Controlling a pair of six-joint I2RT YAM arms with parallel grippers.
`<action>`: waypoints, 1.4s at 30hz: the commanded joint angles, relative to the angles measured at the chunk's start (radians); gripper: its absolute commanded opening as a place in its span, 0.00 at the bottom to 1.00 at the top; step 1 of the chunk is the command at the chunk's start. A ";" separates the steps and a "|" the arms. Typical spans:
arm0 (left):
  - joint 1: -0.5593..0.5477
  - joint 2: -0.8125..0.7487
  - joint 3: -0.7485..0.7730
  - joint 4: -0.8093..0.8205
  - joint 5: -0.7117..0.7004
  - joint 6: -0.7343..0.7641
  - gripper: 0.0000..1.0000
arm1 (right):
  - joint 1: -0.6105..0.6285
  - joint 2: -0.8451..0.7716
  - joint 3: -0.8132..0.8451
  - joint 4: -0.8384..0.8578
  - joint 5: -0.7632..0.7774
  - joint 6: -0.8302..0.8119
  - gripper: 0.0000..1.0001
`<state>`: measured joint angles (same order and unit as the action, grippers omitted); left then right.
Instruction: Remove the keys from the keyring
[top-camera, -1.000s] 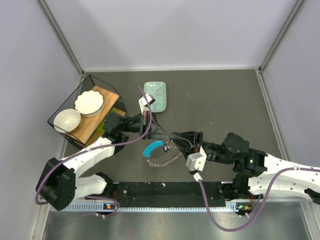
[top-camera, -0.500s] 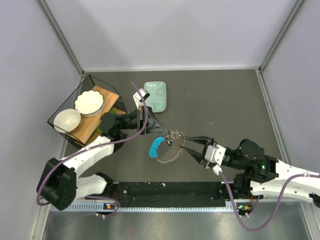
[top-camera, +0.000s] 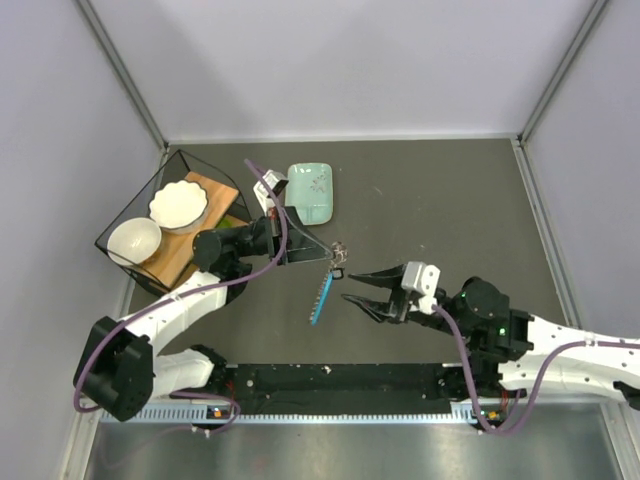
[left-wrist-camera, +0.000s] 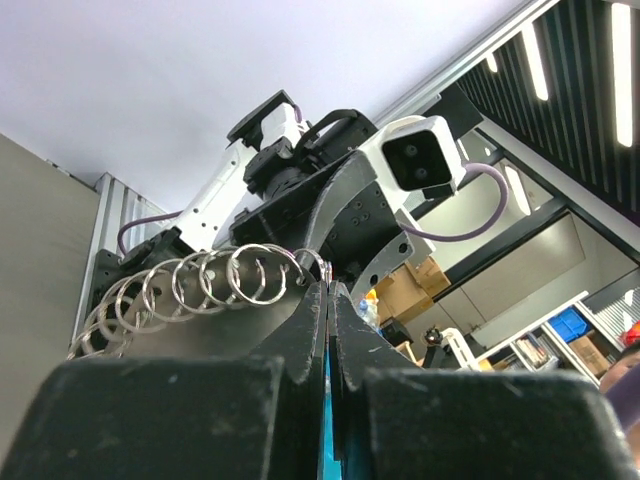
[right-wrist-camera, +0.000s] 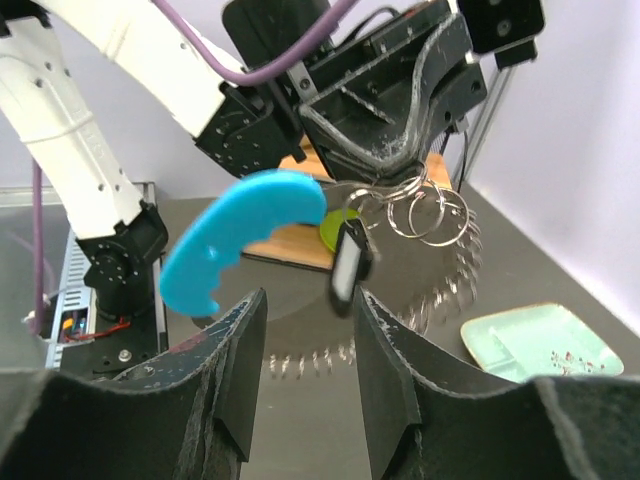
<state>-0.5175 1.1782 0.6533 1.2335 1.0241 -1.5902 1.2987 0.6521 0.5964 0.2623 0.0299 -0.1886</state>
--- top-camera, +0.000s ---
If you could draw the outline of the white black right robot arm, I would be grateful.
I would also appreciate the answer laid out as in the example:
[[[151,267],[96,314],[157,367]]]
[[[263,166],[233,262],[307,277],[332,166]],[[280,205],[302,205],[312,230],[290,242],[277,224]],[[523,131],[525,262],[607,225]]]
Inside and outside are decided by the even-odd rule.
[[[389,290],[388,300],[344,298],[377,323],[415,323],[451,335],[461,360],[444,368],[439,381],[450,399],[594,395],[639,407],[638,340],[562,326],[515,309],[506,294],[479,277],[448,295],[439,277],[436,266],[411,261],[352,275]]]

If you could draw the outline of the black key fob tag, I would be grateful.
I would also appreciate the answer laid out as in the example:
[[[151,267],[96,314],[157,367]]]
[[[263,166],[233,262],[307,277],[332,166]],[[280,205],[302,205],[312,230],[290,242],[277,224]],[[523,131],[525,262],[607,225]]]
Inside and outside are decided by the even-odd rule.
[[[341,280],[344,278],[344,270],[342,268],[335,268],[331,271],[331,275],[334,280]]]

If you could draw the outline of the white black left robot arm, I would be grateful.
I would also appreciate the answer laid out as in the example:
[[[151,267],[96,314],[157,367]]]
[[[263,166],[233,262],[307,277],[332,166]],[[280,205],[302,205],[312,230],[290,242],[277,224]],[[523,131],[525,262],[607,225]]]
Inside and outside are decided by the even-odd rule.
[[[248,257],[266,256],[276,266],[330,261],[333,248],[312,234],[292,207],[273,207],[258,219],[232,228],[203,230],[193,243],[195,272],[177,289],[120,320],[105,316],[92,327],[74,374],[74,408],[93,401],[119,421],[138,414],[152,399],[197,389],[216,396],[226,387],[222,360],[203,347],[178,354],[163,349],[204,316],[244,291],[258,272]]]

